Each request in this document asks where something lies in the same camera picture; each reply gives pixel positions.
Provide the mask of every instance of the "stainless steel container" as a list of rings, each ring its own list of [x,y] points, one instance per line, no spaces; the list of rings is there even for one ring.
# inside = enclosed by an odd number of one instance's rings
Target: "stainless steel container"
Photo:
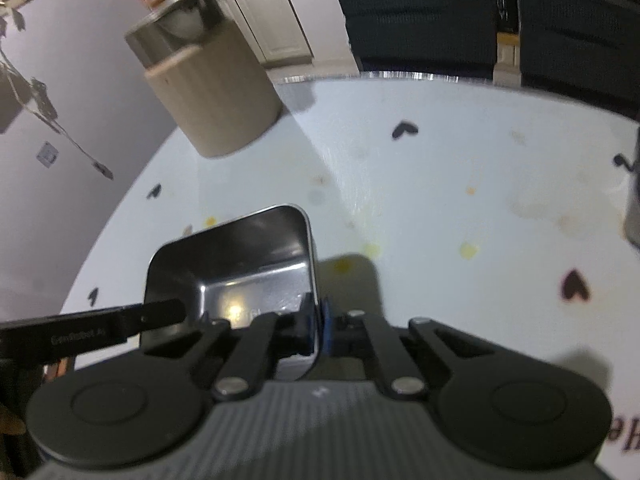
[[[282,104],[271,81],[215,0],[167,0],[125,38],[202,156],[232,153],[278,118]]]
[[[143,333],[141,344],[186,332],[205,313],[236,328],[265,312],[295,312],[308,292],[318,304],[308,218],[297,206],[274,206],[158,249],[146,276],[145,303],[178,298],[188,318]],[[277,376],[298,378],[314,359],[282,359]]]

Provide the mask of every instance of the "black lettering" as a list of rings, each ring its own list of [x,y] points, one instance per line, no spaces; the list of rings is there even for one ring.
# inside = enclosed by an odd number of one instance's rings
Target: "black lettering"
[[[632,447],[634,451],[640,449],[640,428],[638,428],[639,422],[640,418],[636,416],[631,419],[631,429],[629,430],[629,434],[625,442],[625,447],[622,448],[622,451],[630,451]]]
[[[616,418],[613,419],[613,422],[611,423],[611,429],[609,430],[609,433],[607,433],[607,440],[609,442],[615,442],[617,439],[620,438],[620,435],[622,435],[622,432],[625,430],[625,419],[622,416],[617,416]]]

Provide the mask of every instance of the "floor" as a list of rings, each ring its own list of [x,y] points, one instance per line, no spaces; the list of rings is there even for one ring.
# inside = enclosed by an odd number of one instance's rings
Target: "floor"
[[[354,75],[358,73],[358,67],[353,58],[345,60],[332,60],[324,62],[313,62],[301,65],[289,65],[267,70],[269,78],[273,82],[281,81],[292,76],[316,76],[331,77],[338,75]]]

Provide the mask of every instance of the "white wall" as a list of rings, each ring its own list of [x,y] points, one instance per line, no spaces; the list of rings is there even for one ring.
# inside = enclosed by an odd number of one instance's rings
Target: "white wall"
[[[33,0],[20,12],[26,29],[10,23],[2,49],[25,78],[46,83],[60,124],[114,180],[28,113],[0,135],[0,320],[60,310],[105,222],[175,127],[123,39],[146,14],[136,0]],[[45,140],[60,151],[49,169],[36,160]]]
[[[338,0],[290,0],[314,62],[353,59]]]

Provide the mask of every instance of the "tabletop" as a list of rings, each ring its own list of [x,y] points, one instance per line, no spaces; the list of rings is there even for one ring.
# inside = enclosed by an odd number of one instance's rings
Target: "tabletop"
[[[634,158],[638,124],[548,94],[425,79],[278,85],[287,111],[222,158],[201,158],[176,130],[62,312],[142,301],[164,243],[294,203],[310,218],[322,295],[400,326],[432,317],[590,377],[616,417],[598,462],[638,480],[640,259],[622,229],[630,178],[612,164]],[[572,271],[586,300],[562,297]]]

